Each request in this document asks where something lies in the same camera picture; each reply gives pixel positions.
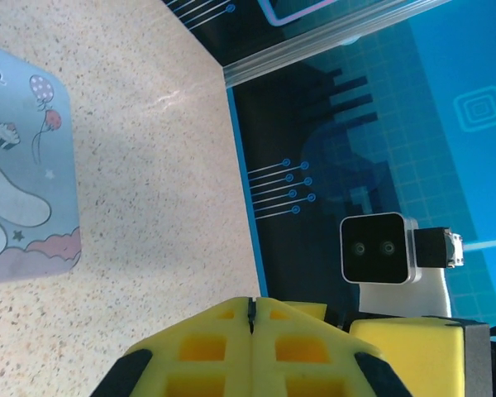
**cartoon mat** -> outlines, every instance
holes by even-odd
[[[62,273],[80,253],[66,88],[0,50],[0,281]]]

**table surface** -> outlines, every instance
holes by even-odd
[[[0,48],[69,90],[83,240],[70,273],[0,285],[0,395],[89,395],[134,342],[258,294],[222,71],[157,0],[0,0]]]

